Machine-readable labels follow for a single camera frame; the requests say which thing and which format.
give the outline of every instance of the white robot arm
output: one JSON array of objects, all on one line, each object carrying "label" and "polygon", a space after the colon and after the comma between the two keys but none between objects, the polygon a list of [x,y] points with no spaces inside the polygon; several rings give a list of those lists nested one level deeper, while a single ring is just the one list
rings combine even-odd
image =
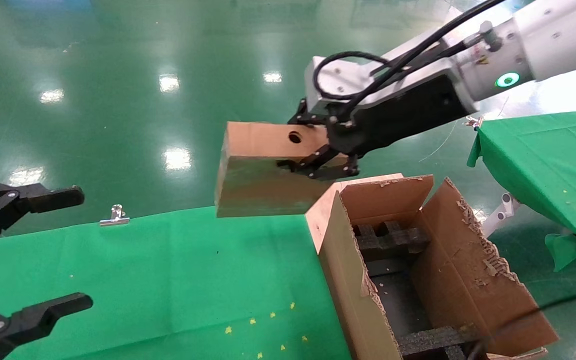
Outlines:
[{"label": "white robot arm", "polygon": [[[281,166],[320,180],[354,176],[372,150],[477,112],[480,100],[576,70],[576,0],[535,0],[496,27],[484,21],[465,39],[449,35],[502,1],[482,2],[382,56],[313,57],[306,96],[288,123],[325,125],[329,144]],[[348,155],[345,165],[322,167],[339,153]]]}]

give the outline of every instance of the cable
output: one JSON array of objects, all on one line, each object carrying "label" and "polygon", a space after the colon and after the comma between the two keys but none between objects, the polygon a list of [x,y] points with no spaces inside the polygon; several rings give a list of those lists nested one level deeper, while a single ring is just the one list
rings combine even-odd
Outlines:
[{"label": "cable", "polygon": [[421,41],[417,46],[415,46],[412,50],[408,51],[404,54],[393,66],[388,70],[384,76],[380,77],[378,80],[371,82],[368,87],[356,93],[356,95],[352,96],[350,101],[343,107],[340,116],[341,117],[349,117],[350,112],[355,109],[355,107],[361,103],[366,96],[372,94],[377,89],[379,89],[385,82],[387,82],[393,75],[400,72],[406,64],[408,64],[411,60],[418,57],[421,53],[424,52],[427,48],[429,48],[432,44],[441,40],[442,37],[446,36],[449,32],[454,30],[456,27],[461,25],[462,23],[466,22],[467,20],[477,16],[478,14],[502,3],[504,0],[486,0],[478,4],[477,6],[471,7],[467,9],[466,12],[460,14],[456,18],[453,18],[451,21],[446,23],[446,25],[442,26],[439,30],[435,31],[432,35],[428,36],[426,39]]},{"label": "cable", "polygon": [[320,85],[319,77],[320,77],[320,71],[322,71],[322,68],[324,68],[324,66],[327,66],[327,64],[334,62],[335,60],[345,59],[345,58],[361,58],[361,59],[372,60],[374,62],[379,62],[379,63],[382,63],[384,65],[388,64],[388,59],[384,59],[381,56],[377,56],[377,55],[371,54],[369,52],[363,52],[363,51],[343,51],[343,52],[338,52],[336,54],[332,54],[329,57],[326,57],[325,59],[322,60],[322,62],[320,62],[317,65],[317,67],[315,68],[315,70],[312,73],[313,85],[314,85],[316,91],[318,91],[318,93],[320,93],[324,98],[332,99],[332,100],[351,100],[354,95],[357,95],[360,93],[360,92],[356,92],[356,93],[348,93],[346,95],[336,95],[334,93],[329,93],[329,92],[324,91]]},{"label": "cable", "polygon": [[494,331],[492,335],[484,337],[481,340],[479,340],[473,347],[472,351],[468,354],[467,360],[475,360],[476,356],[488,346],[489,342],[491,342],[495,337],[500,335],[500,333],[507,331],[510,328],[510,326],[515,325],[515,323],[522,321],[523,319],[526,319],[528,317],[531,317],[537,313],[545,312],[548,309],[557,308],[558,306],[561,305],[574,303],[575,301],[576,301],[576,295],[569,296],[566,298],[562,298],[560,300],[555,300],[551,303],[547,303],[544,306],[538,307],[537,309],[534,310],[530,310],[522,315],[515,317],[514,319],[500,326],[498,330]]},{"label": "cable", "polygon": [[435,57],[423,62],[421,65],[413,66],[411,68],[407,68],[406,70],[403,70],[403,71],[396,73],[389,80],[384,82],[384,84],[382,84],[379,88],[377,88],[377,90],[375,90],[375,91],[376,92],[380,91],[381,89],[387,87],[388,85],[393,84],[395,82],[398,82],[399,80],[402,80],[403,78],[407,77],[411,73],[414,73],[415,71],[418,71],[419,69],[424,68],[425,66],[429,66],[430,64],[436,62],[439,59],[452,57],[453,55],[461,53],[462,51],[466,50],[467,48],[468,47],[466,46],[466,43],[464,43],[463,41],[461,41],[460,43],[457,43],[457,44],[455,44],[449,48],[446,48],[446,50],[441,51]]}]

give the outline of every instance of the green cloth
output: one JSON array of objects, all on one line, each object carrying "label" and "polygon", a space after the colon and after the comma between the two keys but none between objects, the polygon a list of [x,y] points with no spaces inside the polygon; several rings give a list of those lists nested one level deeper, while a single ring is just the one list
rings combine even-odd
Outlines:
[{"label": "green cloth", "polygon": [[74,292],[93,307],[10,359],[350,360],[301,215],[205,207],[0,238],[0,313]]},{"label": "green cloth", "polygon": [[[468,166],[478,157],[519,202],[576,234],[576,111],[484,121]],[[556,271],[576,259],[574,242],[547,239]]]}]

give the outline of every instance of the cardboard piece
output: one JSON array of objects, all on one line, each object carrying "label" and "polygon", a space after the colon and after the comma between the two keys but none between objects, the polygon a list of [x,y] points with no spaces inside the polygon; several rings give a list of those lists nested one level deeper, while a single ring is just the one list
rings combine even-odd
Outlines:
[{"label": "cardboard piece", "polygon": [[[346,342],[355,359],[400,359],[380,294],[370,280],[352,225],[397,221],[422,228],[431,241],[411,268],[411,280],[434,328],[474,325],[479,336],[528,310],[530,292],[485,239],[471,208],[446,179],[431,175],[349,185],[336,193],[319,253]],[[542,314],[530,317],[490,344],[490,353],[518,356],[558,339]]]},{"label": "cardboard piece", "polygon": [[343,191],[348,185],[352,184],[363,184],[363,183],[379,183],[388,184],[391,180],[401,179],[403,175],[401,173],[393,173],[390,175],[373,176],[366,178],[355,178],[353,180],[346,180],[341,182],[335,182],[332,184],[324,194],[314,203],[314,205],[306,211],[306,221],[308,222],[308,228],[310,229],[310,234],[312,235],[312,241],[315,244],[317,253],[320,252],[322,248],[322,242],[324,240],[324,234],[326,234],[326,229],[328,228],[328,223],[330,219],[330,210],[332,209],[332,202],[335,200],[335,194],[337,192]]},{"label": "cardboard piece", "polygon": [[[229,121],[215,191],[217,217],[304,214],[333,181],[313,181],[277,167],[277,161],[299,161],[327,143],[320,126]],[[329,164],[344,162],[338,156]]]},{"label": "cardboard piece", "polygon": [[486,355],[487,355],[488,360],[537,360],[537,359],[541,359],[544,356],[548,355],[548,350],[546,350],[545,347],[542,347],[537,351],[525,353],[523,355],[512,356],[512,357],[498,355],[496,353],[487,353]]}]

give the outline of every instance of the green floor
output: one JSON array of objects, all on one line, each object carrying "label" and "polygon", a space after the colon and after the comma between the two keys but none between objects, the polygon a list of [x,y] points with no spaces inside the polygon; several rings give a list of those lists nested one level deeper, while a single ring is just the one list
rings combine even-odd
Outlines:
[{"label": "green floor", "polygon": [[[313,55],[384,53],[472,0],[0,0],[0,182],[76,184],[80,207],[26,216],[6,235],[212,205],[226,121],[285,123]],[[520,9],[508,0],[498,23]],[[482,103],[487,119],[576,109],[576,73]],[[490,214],[503,189],[466,167],[461,120],[361,161],[362,176],[449,176]],[[576,294],[576,262],[553,273],[544,235],[560,227],[521,208],[492,235],[540,303]],[[576,359],[576,305],[548,313]]]}]

